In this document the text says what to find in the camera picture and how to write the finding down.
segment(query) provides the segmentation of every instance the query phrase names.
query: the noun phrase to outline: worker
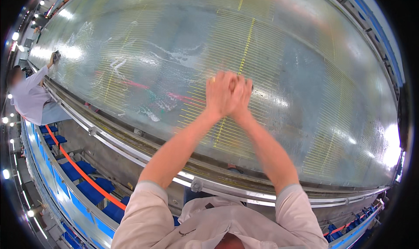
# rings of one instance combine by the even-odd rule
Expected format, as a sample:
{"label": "worker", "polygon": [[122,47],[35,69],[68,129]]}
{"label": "worker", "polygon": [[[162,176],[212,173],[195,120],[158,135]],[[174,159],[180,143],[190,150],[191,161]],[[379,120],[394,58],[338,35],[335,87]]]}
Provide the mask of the worker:
{"label": "worker", "polygon": [[20,67],[13,67],[6,78],[9,91],[13,95],[10,104],[15,106],[25,120],[36,125],[48,125],[71,119],[71,116],[51,98],[42,86],[44,76],[54,64],[53,57],[54,54],[51,55],[47,65],[28,78]]}
{"label": "worker", "polygon": [[[219,71],[206,86],[205,110],[166,142],[141,172],[111,248],[327,248],[296,168],[248,109],[251,79]],[[247,133],[275,188],[276,223],[239,201],[210,196],[187,202],[175,227],[165,189],[202,137],[227,115]]]}

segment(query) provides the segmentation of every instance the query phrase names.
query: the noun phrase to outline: white shirt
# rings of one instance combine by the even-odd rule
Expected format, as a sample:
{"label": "white shirt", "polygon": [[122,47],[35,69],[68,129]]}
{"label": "white shirt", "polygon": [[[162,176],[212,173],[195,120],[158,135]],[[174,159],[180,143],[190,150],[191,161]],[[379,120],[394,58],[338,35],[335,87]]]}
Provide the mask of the white shirt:
{"label": "white shirt", "polygon": [[51,96],[45,91],[45,88],[39,86],[42,78],[48,74],[48,67],[45,65],[36,73],[20,81],[13,86],[10,92],[13,95],[10,101],[11,105],[26,120],[36,125],[41,125],[42,110],[47,101],[52,101]]}
{"label": "white shirt", "polygon": [[[208,203],[214,207],[207,209]],[[276,198],[275,211],[276,223],[237,201],[197,198],[186,203],[181,225],[175,227],[166,191],[154,182],[141,181],[112,248],[214,249],[227,232],[237,236],[245,249],[328,247],[301,185],[284,188]]]}

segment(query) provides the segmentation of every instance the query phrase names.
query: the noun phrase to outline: large glass sheet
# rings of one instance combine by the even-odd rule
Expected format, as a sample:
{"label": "large glass sheet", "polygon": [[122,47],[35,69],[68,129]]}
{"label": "large glass sheet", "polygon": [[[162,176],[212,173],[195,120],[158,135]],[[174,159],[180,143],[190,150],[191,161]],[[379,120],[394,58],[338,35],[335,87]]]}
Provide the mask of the large glass sheet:
{"label": "large glass sheet", "polygon": [[[326,0],[72,0],[29,60],[124,122],[168,140],[205,107],[205,80],[229,69],[254,80],[250,109],[284,146],[300,180],[390,184],[397,112],[381,63]],[[261,171],[226,117],[196,150]]]}

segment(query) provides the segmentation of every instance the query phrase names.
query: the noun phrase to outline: clasped hands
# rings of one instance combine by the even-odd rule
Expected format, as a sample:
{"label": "clasped hands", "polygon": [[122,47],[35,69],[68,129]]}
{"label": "clasped hands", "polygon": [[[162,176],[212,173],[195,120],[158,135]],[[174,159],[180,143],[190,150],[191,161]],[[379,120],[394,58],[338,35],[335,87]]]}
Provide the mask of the clasped hands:
{"label": "clasped hands", "polygon": [[231,71],[218,71],[207,80],[206,111],[217,120],[230,116],[238,121],[250,113],[248,104],[252,94],[252,79],[245,79]]}

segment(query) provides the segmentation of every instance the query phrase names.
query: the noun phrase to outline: shirt sleeve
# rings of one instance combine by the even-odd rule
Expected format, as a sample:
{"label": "shirt sleeve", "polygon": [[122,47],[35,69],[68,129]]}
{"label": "shirt sleeve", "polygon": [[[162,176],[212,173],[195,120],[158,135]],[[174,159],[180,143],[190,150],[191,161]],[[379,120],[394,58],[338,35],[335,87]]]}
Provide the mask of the shirt sleeve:
{"label": "shirt sleeve", "polygon": [[299,184],[285,187],[277,196],[276,222],[309,248],[328,248],[307,194]]}
{"label": "shirt sleeve", "polygon": [[131,195],[111,248],[150,248],[174,230],[165,190],[141,181]]}
{"label": "shirt sleeve", "polygon": [[36,73],[32,74],[31,76],[26,78],[24,81],[22,81],[19,84],[19,89],[21,90],[32,89],[33,87],[37,86],[41,82],[42,78],[44,78],[44,76],[47,74],[48,74],[48,67],[45,65],[39,71],[37,71]]}

